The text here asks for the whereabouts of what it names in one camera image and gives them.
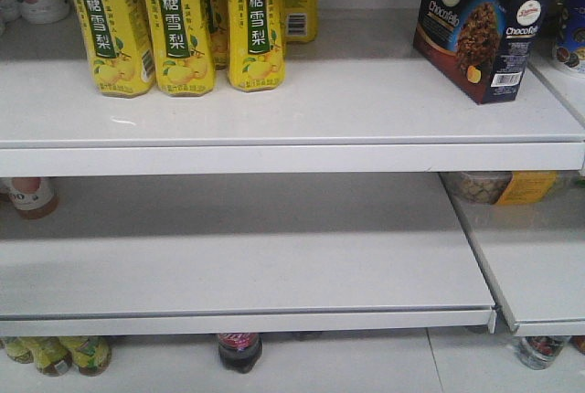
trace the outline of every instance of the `barcode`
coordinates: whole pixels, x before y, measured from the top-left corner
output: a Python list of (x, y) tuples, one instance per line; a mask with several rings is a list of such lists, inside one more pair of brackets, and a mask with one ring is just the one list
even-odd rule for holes
[(520, 73), (496, 73), (492, 81), (492, 87), (511, 87), (520, 83), (522, 72)]
[(153, 54), (146, 50), (143, 54), (143, 80), (149, 80), (154, 71)]
[(286, 17), (287, 37), (307, 36), (307, 14), (289, 14)]

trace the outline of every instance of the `dark red bottle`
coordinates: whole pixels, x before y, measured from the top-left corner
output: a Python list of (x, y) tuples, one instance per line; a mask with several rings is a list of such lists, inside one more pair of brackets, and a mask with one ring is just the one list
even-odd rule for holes
[(260, 334), (218, 334), (219, 359), (225, 368), (248, 373), (262, 355)]

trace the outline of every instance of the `green label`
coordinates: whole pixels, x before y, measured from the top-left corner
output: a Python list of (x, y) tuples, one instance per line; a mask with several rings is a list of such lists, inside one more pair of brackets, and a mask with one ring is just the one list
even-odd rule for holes
[(166, 55), (169, 58), (189, 58), (181, 0), (158, 0), (165, 29)]
[(260, 54), (270, 51), (268, 1), (248, 0), (248, 52)]
[(100, 58), (116, 58), (112, 34), (102, 0), (83, 0), (91, 28), (95, 54)]

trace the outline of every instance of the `chocofolle box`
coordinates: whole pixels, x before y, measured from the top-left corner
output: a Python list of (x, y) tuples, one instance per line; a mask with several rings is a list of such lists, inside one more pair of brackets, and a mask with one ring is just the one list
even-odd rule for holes
[(476, 103), (513, 101), (551, 0), (422, 0), (414, 47)]

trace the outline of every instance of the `shelf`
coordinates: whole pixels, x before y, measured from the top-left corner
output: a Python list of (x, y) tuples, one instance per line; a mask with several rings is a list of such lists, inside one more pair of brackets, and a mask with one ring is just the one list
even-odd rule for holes
[(506, 331), (473, 334), (463, 328), (325, 332), (299, 342), (289, 334), (263, 335), (262, 358), (247, 375), (225, 370), (209, 335), (128, 336), (112, 348), (98, 377), (71, 369), (46, 378), (31, 365), (0, 355), (4, 391), (102, 393), (574, 393), (582, 391), (585, 356), (567, 345), (555, 363), (535, 371), (514, 355)]
[(98, 377), (70, 370), (47, 379), (32, 366), (0, 358), (4, 391), (101, 393), (103, 391), (201, 391), (257, 393), (441, 393), (424, 330), (324, 333), (299, 342), (288, 334), (263, 336), (262, 358), (247, 375), (225, 370), (217, 344), (207, 335), (124, 337), (112, 348), (112, 363)]
[(99, 95), (74, 16), (0, 38), (0, 176), (579, 169), (585, 128), (528, 71), (477, 106), (411, 47), (416, 9), (325, 10), (277, 90)]
[(494, 305), (435, 174), (58, 178), (4, 206), (0, 335), (488, 324)]
[(527, 206), (454, 204), (510, 328), (585, 335), (585, 190)]
[(494, 335), (463, 328), (430, 329), (432, 353), (444, 393), (533, 393), (583, 390), (585, 356), (566, 345), (552, 366), (531, 370), (515, 355), (518, 338), (500, 324)]
[(552, 64), (551, 38), (540, 39), (532, 53), (530, 67), (540, 80), (557, 96), (571, 111), (580, 123), (585, 126), (585, 79), (570, 76), (556, 69)]

